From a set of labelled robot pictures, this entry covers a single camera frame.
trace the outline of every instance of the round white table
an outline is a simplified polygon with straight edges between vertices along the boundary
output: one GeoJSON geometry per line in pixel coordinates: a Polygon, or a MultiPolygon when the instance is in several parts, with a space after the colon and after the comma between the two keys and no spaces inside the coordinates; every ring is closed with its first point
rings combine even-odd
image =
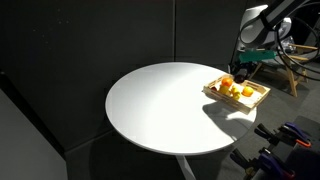
{"type": "Polygon", "coordinates": [[[253,124],[248,115],[207,97],[203,86],[225,72],[199,64],[171,62],[137,69],[117,81],[106,98],[114,128],[132,143],[175,155],[186,179],[195,179],[185,155],[224,148],[253,124]]]}

